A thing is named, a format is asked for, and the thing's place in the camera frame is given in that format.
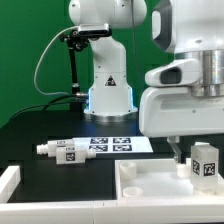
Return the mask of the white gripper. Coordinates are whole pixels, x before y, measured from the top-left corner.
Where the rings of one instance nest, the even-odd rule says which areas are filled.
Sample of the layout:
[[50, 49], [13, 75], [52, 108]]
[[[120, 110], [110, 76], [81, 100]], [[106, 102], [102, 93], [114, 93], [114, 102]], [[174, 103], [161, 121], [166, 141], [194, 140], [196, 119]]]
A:
[[193, 97], [187, 87], [149, 87], [140, 100], [139, 129], [147, 137], [168, 137], [181, 163], [178, 136], [224, 133], [224, 97]]

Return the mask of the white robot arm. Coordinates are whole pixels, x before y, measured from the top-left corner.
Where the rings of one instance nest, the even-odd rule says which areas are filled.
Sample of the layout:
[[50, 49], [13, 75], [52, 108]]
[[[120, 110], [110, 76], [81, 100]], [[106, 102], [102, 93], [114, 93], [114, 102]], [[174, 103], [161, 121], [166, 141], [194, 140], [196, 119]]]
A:
[[224, 0], [160, 0], [152, 11], [152, 39], [173, 62], [146, 73], [149, 86], [133, 106], [126, 81], [126, 50], [113, 29], [141, 24], [144, 0], [71, 0], [72, 32], [89, 42], [94, 83], [88, 118], [107, 121], [139, 114], [147, 137], [165, 137], [179, 161], [181, 136], [224, 133]]

